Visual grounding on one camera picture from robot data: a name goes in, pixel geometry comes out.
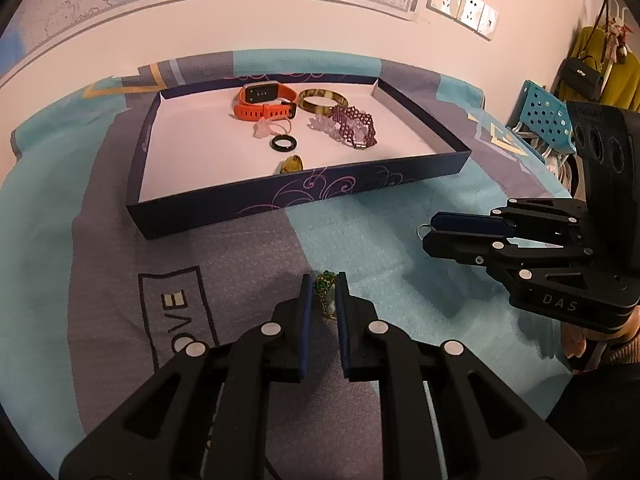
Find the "right hand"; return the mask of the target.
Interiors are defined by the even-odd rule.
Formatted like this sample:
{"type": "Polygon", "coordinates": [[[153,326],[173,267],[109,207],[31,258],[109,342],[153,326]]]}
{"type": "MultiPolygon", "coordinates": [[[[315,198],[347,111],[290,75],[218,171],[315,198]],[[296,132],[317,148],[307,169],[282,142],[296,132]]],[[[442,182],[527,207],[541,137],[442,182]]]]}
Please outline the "right hand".
{"type": "Polygon", "coordinates": [[[612,334],[561,324],[561,346],[567,359],[584,358],[590,344],[595,344],[597,349],[588,356],[582,370],[596,370],[614,364],[638,364],[639,307],[635,307],[626,323],[612,334]]]}

